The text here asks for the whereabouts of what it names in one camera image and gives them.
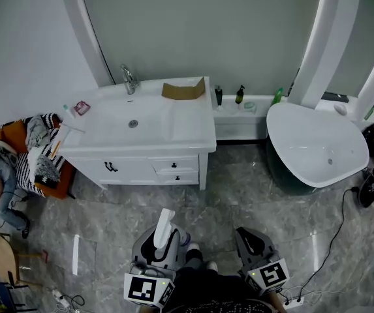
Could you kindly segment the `gray crumpled cloth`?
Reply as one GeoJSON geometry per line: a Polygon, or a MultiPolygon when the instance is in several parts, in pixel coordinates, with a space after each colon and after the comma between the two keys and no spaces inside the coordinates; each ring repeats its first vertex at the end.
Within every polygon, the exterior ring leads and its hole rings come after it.
{"type": "Polygon", "coordinates": [[[25,144],[27,150],[30,151],[34,147],[46,146],[50,143],[50,134],[42,117],[40,115],[33,116],[27,124],[27,134],[25,144]]]}

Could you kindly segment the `white bathtub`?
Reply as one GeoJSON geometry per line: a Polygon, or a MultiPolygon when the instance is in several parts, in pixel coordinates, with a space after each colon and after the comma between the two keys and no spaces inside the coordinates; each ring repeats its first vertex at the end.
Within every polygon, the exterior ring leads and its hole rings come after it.
{"type": "Polygon", "coordinates": [[[280,102],[268,110],[266,127],[268,168],[286,194],[310,195],[368,165],[361,130],[337,113],[280,102]]]}

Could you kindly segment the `pink packet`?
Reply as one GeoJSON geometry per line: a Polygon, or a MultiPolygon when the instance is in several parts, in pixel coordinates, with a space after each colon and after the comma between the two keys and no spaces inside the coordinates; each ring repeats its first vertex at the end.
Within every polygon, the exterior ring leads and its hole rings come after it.
{"type": "Polygon", "coordinates": [[[74,106],[74,111],[79,115],[79,116],[83,116],[84,114],[86,114],[89,110],[91,109],[91,106],[81,100],[79,101],[75,106],[74,106]]]}

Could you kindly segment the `white spray bottle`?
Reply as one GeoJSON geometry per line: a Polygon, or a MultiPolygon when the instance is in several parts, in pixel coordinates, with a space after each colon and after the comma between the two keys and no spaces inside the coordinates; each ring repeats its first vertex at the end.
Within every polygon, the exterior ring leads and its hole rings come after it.
{"type": "Polygon", "coordinates": [[[172,223],[176,212],[163,208],[155,228],[155,234],[153,236],[153,244],[155,248],[162,249],[169,242],[170,235],[176,230],[179,233],[179,245],[187,246],[191,242],[191,235],[186,232],[183,228],[172,223]]]}

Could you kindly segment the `black backpack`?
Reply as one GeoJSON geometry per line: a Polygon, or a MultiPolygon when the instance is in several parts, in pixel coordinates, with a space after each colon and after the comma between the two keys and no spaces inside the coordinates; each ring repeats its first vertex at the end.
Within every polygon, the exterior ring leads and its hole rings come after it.
{"type": "Polygon", "coordinates": [[[362,134],[367,143],[369,156],[372,157],[374,155],[374,123],[366,127],[362,134]]]}

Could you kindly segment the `person's black printed shirt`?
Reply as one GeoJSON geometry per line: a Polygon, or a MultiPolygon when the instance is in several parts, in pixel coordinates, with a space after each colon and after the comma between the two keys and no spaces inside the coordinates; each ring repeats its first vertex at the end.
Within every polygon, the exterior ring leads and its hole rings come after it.
{"type": "Polygon", "coordinates": [[[162,313],[278,313],[238,276],[215,271],[178,276],[162,313]]]}

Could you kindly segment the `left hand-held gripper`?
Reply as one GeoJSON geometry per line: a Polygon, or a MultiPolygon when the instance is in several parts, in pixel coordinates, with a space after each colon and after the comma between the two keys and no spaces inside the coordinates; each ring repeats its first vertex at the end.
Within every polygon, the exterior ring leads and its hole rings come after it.
{"type": "Polygon", "coordinates": [[[174,230],[164,248],[159,249],[159,266],[154,266],[157,248],[155,229],[146,230],[134,243],[130,271],[125,273],[125,300],[136,305],[164,308],[175,290],[176,259],[180,234],[174,230]]]}

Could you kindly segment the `person's right forearm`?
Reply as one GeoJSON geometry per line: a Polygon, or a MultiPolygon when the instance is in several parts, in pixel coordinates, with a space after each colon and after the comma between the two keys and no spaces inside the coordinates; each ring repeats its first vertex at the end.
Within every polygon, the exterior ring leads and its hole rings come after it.
{"type": "Polygon", "coordinates": [[[283,302],[280,300],[278,294],[276,292],[270,292],[267,294],[267,301],[271,304],[278,313],[287,313],[283,306],[283,302]]]}

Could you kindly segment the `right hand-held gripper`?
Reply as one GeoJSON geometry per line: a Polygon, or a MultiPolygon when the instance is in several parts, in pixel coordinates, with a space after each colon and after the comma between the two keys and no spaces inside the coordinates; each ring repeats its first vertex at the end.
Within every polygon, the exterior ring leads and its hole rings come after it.
{"type": "Polygon", "coordinates": [[[285,259],[280,257],[267,235],[239,227],[236,243],[243,263],[240,274],[257,295],[278,292],[290,280],[285,259]]]}

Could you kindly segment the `white sink table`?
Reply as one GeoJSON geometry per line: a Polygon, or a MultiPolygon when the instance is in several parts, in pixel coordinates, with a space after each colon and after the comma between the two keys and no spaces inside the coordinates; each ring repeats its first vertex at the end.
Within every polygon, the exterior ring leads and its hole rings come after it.
{"type": "Polygon", "coordinates": [[[210,81],[196,100],[161,96],[164,83],[194,86],[201,77],[140,82],[133,95],[124,85],[79,93],[91,109],[63,123],[70,132],[59,154],[101,188],[108,185],[198,185],[204,190],[208,157],[216,150],[210,81]],[[131,120],[136,128],[129,128],[131,120]]]}

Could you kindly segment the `person's dark trousers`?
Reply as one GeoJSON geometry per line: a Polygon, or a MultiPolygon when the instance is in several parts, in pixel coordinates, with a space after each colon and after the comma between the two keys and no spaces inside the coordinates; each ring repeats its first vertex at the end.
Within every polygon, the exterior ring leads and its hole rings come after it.
{"type": "Polygon", "coordinates": [[[195,274],[204,272],[206,270],[206,262],[203,259],[203,255],[198,248],[193,248],[187,251],[185,257],[185,263],[177,271],[178,276],[185,276],[189,274],[195,274]]]}

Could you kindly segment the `white power strip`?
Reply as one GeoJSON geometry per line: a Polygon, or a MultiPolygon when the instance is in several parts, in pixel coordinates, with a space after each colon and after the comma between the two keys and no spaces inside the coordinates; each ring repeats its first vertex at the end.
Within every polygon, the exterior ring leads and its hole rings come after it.
{"type": "Polygon", "coordinates": [[[65,309],[70,308],[70,303],[69,301],[65,298],[65,296],[58,290],[58,289],[53,289],[52,290],[52,295],[54,299],[61,304],[65,309]]]}
{"type": "Polygon", "coordinates": [[[283,306],[285,309],[293,309],[302,306],[305,303],[304,296],[301,297],[286,297],[285,295],[281,295],[283,299],[283,306]]]}

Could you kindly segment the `black bag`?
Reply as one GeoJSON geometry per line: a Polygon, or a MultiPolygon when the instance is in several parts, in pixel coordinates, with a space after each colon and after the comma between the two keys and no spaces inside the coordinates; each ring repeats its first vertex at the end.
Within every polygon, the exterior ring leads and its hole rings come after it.
{"type": "Polygon", "coordinates": [[[374,202],[374,168],[362,171],[363,183],[361,184],[357,199],[363,208],[368,208],[374,202]]]}

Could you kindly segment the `orange chair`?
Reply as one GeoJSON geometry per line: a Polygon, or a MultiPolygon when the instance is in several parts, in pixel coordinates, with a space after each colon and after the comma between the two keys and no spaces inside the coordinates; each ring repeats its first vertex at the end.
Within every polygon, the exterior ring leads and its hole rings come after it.
{"type": "Polygon", "coordinates": [[[16,183],[22,190],[59,200],[72,196],[74,167],[59,154],[60,124],[49,113],[0,125],[0,146],[16,155],[16,183]]]}

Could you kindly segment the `white ledge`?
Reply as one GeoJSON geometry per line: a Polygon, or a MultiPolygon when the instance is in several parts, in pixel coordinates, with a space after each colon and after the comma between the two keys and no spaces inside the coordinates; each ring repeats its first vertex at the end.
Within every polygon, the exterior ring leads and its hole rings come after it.
{"type": "Polygon", "coordinates": [[[263,140],[268,136],[266,117],[271,107],[273,95],[244,95],[240,105],[235,103],[235,95],[223,95],[221,107],[212,96],[213,118],[217,141],[263,140]],[[255,102],[256,110],[243,110],[244,102],[255,102]]]}

